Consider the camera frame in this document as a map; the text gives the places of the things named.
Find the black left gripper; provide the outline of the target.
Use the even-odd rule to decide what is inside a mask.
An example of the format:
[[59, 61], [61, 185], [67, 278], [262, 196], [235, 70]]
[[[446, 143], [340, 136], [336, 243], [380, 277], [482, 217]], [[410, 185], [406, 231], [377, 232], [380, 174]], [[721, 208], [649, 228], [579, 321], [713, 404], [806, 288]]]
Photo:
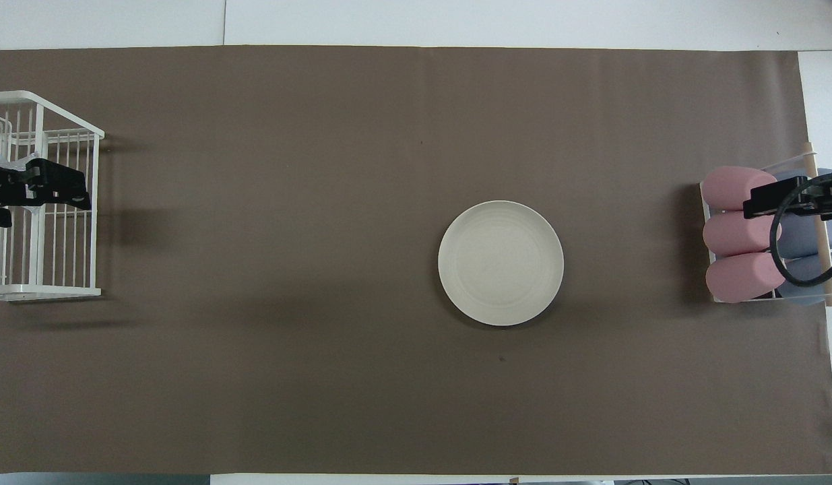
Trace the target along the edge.
[[[92, 200], [86, 174], [44, 158], [27, 162], [26, 171], [0, 166], [0, 206], [41, 206], [47, 203], [90, 211]], [[12, 212], [0, 207], [0, 228], [8, 229], [12, 225]]]

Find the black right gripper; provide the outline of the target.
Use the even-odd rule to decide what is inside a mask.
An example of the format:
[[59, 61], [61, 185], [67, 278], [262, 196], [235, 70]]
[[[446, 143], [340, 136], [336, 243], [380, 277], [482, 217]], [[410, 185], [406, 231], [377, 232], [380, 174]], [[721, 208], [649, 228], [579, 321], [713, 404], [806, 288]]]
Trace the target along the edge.
[[[749, 198], [743, 202], [743, 217], [773, 215], [783, 199], [802, 183], [804, 177], [791, 177], [751, 188]], [[819, 215], [822, 221], [832, 220], [832, 172], [808, 179], [803, 194], [808, 197], [813, 214]]]

